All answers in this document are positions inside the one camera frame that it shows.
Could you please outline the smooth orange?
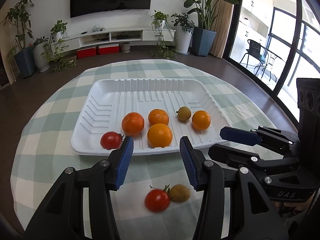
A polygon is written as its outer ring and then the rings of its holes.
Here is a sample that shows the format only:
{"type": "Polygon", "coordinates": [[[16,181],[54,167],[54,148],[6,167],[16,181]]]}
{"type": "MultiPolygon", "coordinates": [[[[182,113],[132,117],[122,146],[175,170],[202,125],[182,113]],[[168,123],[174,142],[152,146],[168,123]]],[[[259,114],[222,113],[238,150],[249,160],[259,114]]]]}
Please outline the smooth orange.
{"type": "Polygon", "coordinates": [[[199,131],[206,130],[211,124],[210,115],[203,110],[196,111],[192,117],[192,125],[199,131]]]}
{"type": "Polygon", "coordinates": [[[147,132],[148,143],[151,147],[167,147],[172,142],[172,131],[165,124],[154,124],[147,132]]]}

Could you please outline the red tomato with stem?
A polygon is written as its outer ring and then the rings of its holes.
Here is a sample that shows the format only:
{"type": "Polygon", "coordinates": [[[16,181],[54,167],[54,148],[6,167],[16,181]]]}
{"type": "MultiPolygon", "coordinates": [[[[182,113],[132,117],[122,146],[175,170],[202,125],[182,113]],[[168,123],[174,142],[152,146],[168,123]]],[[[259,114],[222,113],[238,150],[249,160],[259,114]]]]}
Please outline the red tomato with stem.
{"type": "Polygon", "coordinates": [[[151,191],[144,199],[145,207],[151,212],[158,213],[166,210],[171,203],[169,196],[170,185],[165,185],[164,189],[150,187],[151,191]]]}

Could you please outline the small round grey pot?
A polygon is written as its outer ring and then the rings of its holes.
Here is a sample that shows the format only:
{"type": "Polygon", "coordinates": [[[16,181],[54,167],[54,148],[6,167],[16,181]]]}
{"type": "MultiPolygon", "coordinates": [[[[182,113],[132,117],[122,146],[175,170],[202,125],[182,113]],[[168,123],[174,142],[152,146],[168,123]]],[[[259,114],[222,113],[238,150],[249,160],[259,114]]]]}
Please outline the small round grey pot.
{"type": "Polygon", "coordinates": [[[129,53],[131,51],[131,44],[130,42],[123,42],[120,45],[120,49],[123,53],[129,53]]]}

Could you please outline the large leaf plant blue pot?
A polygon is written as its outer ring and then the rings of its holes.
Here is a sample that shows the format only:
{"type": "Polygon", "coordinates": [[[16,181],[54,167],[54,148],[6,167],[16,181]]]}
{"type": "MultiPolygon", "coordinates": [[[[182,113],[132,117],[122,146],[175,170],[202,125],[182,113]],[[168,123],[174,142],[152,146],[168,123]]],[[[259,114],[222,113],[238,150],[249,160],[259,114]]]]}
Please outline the large leaf plant blue pot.
{"type": "Polygon", "coordinates": [[[188,15],[197,14],[198,26],[192,37],[192,52],[196,56],[206,57],[214,43],[216,32],[212,31],[218,17],[217,4],[220,1],[238,5],[238,0],[185,0],[183,6],[189,8],[188,15]]]}

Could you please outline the plant in white ribbed pot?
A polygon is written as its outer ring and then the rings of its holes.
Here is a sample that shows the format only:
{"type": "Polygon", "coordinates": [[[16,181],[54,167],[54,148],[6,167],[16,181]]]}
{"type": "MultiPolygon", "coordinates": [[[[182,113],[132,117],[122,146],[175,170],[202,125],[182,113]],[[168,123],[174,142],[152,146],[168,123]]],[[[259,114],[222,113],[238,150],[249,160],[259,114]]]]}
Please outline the plant in white ribbed pot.
{"type": "Polygon", "coordinates": [[[43,36],[43,37],[37,38],[32,45],[35,65],[38,68],[40,73],[43,73],[49,69],[49,62],[46,56],[47,42],[48,42],[48,38],[43,36]]]}

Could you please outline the trailing plant on cabinet left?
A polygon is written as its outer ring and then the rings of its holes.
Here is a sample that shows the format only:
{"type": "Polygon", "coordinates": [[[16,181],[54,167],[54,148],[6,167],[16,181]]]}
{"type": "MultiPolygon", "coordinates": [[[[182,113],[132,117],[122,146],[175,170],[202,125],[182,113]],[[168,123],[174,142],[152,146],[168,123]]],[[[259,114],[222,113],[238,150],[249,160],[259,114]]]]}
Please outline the trailing plant on cabinet left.
{"type": "Polygon", "coordinates": [[[62,44],[67,34],[67,22],[57,20],[56,24],[50,30],[50,37],[44,45],[44,54],[52,72],[57,73],[63,70],[69,70],[76,66],[76,59],[67,60],[63,55],[62,44]]]}

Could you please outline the bushy plant white pot right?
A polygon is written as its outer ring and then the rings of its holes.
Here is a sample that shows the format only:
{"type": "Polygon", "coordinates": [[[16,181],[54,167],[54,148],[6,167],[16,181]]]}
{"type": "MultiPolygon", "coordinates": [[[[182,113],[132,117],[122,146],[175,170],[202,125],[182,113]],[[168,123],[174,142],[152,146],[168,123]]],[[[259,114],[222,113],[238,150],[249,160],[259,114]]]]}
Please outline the bushy plant white pot right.
{"type": "Polygon", "coordinates": [[[188,55],[195,23],[189,20],[185,12],[172,14],[171,17],[174,18],[172,23],[176,28],[176,51],[178,54],[188,55]]]}

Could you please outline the black balcony chair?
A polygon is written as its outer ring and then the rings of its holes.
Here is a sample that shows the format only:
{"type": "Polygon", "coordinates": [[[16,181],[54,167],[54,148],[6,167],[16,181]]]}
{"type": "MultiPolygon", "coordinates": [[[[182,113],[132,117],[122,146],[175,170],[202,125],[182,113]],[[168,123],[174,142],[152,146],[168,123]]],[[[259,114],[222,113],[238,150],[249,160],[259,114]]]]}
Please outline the black balcony chair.
{"type": "Polygon", "coordinates": [[[245,68],[253,67],[252,73],[261,80],[265,74],[268,74],[269,81],[273,77],[277,81],[276,76],[272,74],[272,67],[276,59],[281,59],[281,57],[253,39],[248,39],[247,43],[248,48],[239,64],[245,68]]]}

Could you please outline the tall plant blue pot left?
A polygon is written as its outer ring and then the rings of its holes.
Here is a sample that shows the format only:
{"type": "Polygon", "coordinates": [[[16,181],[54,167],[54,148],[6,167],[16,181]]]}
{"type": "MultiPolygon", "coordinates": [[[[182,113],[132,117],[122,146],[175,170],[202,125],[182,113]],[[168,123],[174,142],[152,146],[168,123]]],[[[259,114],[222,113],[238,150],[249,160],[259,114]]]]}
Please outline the tall plant blue pot left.
{"type": "Polygon", "coordinates": [[[16,80],[15,71],[12,63],[16,63],[21,76],[25,79],[31,77],[35,71],[35,61],[33,56],[33,48],[28,46],[26,38],[33,39],[33,31],[31,30],[30,13],[28,7],[33,7],[31,0],[18,0],[18,2],[9,9],[4,20],[1,22],[3,26],[13,26],[15,36],[10,41],[9,51],[6,55],[5,71],[9,82],[16,80]]]}

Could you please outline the beige curtain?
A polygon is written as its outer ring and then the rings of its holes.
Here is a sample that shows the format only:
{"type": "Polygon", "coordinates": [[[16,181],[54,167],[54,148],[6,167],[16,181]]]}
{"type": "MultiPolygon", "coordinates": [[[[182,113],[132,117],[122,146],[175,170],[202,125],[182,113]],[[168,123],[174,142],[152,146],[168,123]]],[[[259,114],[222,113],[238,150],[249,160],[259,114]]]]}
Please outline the beige curtain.
{"type": "Polygon", "coordinates": [[[211,48],[210,53],[217,57],[222,58],[223,52],[227,42],[229,28],[231,25],[232,14],[234,5],[229,4],[223,0],[220,0],[216,4],[217,18],[214,21],[212,31],[216,32],[216,36],[211,48]]]}

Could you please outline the trailing plant on cabinet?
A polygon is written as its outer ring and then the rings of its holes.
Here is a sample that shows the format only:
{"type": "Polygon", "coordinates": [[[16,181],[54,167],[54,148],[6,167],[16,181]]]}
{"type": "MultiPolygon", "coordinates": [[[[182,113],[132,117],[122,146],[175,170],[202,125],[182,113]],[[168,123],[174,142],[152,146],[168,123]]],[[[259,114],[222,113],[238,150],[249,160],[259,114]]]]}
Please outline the trailing plant on cabinet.
{"type": "Polygon", "coordinates": [[[44,45],[44,54],[52,72],[57,73],[63,70],[69,70],[76,66],[76,59],[67,60],[63,55],[62,44],[67,34],[67,22],[57,20],[56,24],[50,30],[50,37],[44,45]]]}
{"type": "Polygon", "coordinates": [[[174,48],[169,48],[164,39],[163,31],[165,27],[169,28],[171,38],[174,37],[171,33],[170,26],[168,25],[168,17],[169,15],[157,10],[154,10],[154,14],[151,16],[152,31],[157,37],[156,48],[150,52],[150,55],[154,58],[173,60],[177,56],[176,50],[174,48]]]}

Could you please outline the brown-green longan fruit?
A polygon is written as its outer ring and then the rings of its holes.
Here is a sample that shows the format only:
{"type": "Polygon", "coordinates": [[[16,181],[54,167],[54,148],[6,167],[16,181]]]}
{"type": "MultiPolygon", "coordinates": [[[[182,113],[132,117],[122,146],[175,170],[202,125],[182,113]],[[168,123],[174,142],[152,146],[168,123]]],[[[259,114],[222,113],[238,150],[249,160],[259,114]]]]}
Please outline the brown-green longan fruit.
{"type": "Polygon", "coordinates": [[[186,202],[190,198],[190,195],[190,190],[182,184],[174,185],[169,190],[169,196],[173,202],[186,202]]]}

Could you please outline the right red storage box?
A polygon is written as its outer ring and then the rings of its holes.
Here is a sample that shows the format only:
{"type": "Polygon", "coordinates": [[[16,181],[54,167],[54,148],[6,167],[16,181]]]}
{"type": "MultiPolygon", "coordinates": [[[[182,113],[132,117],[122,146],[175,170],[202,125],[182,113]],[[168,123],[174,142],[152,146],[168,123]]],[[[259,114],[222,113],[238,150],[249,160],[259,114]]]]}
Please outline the right red storage box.
{"type": "Polygon", "coordinates": [[[115,54],[120,51],[119,44],[106,44],[106,45],[99,45],[98,46],[98,54],[99,55],[106,55],[106,54],[115,54]]]}

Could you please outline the large textured orange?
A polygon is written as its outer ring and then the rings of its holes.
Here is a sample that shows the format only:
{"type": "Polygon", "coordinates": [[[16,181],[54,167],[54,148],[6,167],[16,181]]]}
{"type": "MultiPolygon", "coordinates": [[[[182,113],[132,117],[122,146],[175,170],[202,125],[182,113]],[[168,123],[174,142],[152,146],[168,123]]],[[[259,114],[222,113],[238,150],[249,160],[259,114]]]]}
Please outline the large textured orange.
{"type": "Polygon", "coordinates": [[[137,136],[144,129],[144,118],[137,112],[131,112],[124,116],[121,127],[125,135],[137,136]]]}

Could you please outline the white plastic tray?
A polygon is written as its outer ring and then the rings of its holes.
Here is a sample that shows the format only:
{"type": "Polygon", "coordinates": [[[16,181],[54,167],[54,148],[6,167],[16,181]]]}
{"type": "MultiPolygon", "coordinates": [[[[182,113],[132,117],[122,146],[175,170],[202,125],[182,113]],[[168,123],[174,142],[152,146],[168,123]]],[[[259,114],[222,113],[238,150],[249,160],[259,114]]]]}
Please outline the white plastic tray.
{"type": "Polygon", "coordinates": [[[223,143],[220,130],[231,122],[204,85],[193,79],[104,79],[93,84],[76,122],[71,147],[79,155],[108,156],[100,139],[106,132],[123,134],[121,122],[125,115],[137,112],[145,119],[144,130],[133,138],[133,155],[174,153],[179,150],[182,136],[187,136],[193,148],[204,150],[223,143]],[[203,110],[211,117],[210,126],[198,131],[190,120],[178,120],[176,112],[188,107],[192,113],[203,110]],[[168,147],[150,148],[147,120],[153,109],[162,109],[169,116],[173,139],[168,147]]]}

